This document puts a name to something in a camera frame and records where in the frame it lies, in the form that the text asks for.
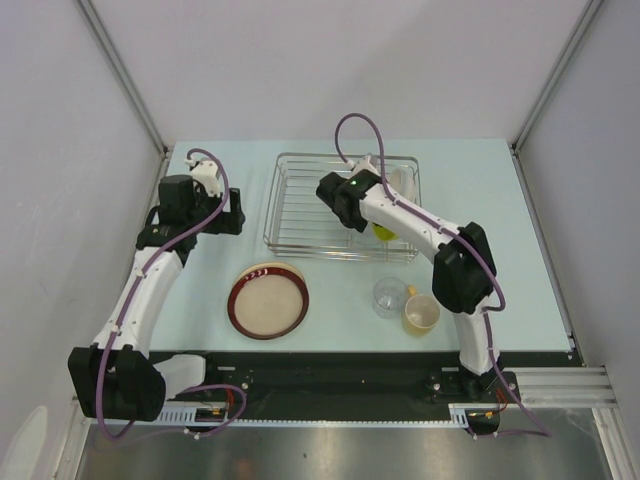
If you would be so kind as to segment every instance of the white table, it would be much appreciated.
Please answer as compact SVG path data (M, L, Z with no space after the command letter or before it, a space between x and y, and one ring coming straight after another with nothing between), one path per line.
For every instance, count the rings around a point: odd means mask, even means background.
M451 314L413 338L399 320L383 320L372 310L374 284L396 276L430 292L432 268L422 256L411 264L287 259L307 281L310 306L288 335L253 340L231 325L226 304L232 282L245 268L276 257L266 248L264 228L270 181L282 152L333 153L326 141L179 142L169 174L186 173L182 162L193 147L220 158L232 187L241 190L247 217L236 236L201 234L163 307L152 350L407 352L458 349ZM345 141L349 153L374 151L370 141ZM486 231L507 309L493 314L494 335L503 351L568 351L542 254L527 211L507 143L501 139L397 140L389 155L413 156L420 163L422 205L460 225L470 221Z

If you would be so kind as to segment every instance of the wire basket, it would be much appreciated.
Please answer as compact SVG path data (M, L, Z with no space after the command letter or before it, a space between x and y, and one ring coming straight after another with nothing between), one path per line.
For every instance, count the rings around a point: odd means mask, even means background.
M359 160L362 155L347 155ZM413 157L386 156L387 175L405 170L416 186L421 205L418 161ZM346 228L318 197L320 179L330 172L345 178L350 171L334 154L281 153L271 182L264 241L277 256L337 260L377 260L408 263L418 254L409 243L382 242L371 224L363 233Z

